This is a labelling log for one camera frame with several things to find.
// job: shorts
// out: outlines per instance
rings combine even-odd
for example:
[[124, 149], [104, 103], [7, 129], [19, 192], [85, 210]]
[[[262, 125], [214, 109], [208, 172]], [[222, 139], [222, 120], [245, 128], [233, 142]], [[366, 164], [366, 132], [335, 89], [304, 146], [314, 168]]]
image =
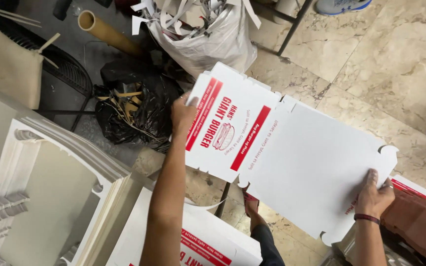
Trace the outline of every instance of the shorts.
[[256, 225], [252, 229], [251, 237], [261, 244], [262, 263], [259, 266], [285, 266], [267, 225]]

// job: white plastic bag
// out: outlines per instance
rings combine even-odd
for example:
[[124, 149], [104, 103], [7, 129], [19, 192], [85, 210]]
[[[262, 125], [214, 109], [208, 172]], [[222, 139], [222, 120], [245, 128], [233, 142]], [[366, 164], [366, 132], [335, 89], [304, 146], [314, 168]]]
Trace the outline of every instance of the white plastic bag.
[[210, 25], [210, 37], [200, 35], [174, 41], [162, 32], [158, 21], [149, 25], [157, 42], [195, 79], [217, 62], [245, 72], [257, 57], [257, 47], [248, 34], [248, 21], [244, 5], [226, 5], [225, 10]]

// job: blue sneaker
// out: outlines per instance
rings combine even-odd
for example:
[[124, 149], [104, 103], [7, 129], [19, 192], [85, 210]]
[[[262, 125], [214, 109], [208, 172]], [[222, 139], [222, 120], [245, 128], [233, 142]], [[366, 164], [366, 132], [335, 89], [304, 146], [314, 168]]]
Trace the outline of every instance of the blue sneaker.
[[322, 15], [334, 16], [348, 11], [366, 8], [372, 0], [318, 0], [317, 11]]

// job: black plastic bag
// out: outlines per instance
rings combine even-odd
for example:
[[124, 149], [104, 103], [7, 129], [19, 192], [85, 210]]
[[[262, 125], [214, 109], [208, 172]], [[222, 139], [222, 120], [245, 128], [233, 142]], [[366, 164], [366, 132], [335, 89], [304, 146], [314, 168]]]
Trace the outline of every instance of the black plastic bag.
[[[114, 144], [143, 143], [166, 153], [170, 146], [169, 136], [172, 134], [170, 108], [183, 93], [177, 82], [164, 76], [154, 66], [132, 58], [107, 63], [100, 72], [104, 86], [95, 85], [95, 97], [113, 98], [114, 95], [116, 98], [115, 101], [100, 100], [96, 104], [96, 118], [103, 136]], [[130, 112], [132, 124], [120, 116], [115, 104], [119, 99], [113, 90], [118, 93], [142, 92], [139, 96], [142, 100], [139, 108]]]

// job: sandal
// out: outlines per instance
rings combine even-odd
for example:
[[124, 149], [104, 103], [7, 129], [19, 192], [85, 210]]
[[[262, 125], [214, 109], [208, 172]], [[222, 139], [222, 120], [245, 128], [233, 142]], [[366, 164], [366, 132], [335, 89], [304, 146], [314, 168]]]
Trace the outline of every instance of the sandal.
[[249, 193], [246, 192], [246, 190], [248, 189], [248, 187], [249, 187], [249, 184], [248, 184], [248, 186], [242, 188], [241, 190], [243, 192], [243, 197], [244, 197], [244, 210], [246, 212], [246, 216], [249, 217], [249, 215], [248, 215], [248, 208], [246, 207], [246, 201], [257, 201], [256, 211], [258, 211], [259, 210], [259, 200], [257, 198], [255, 198], [255, 197], [251, 196], [251, 194], [249, 194]]

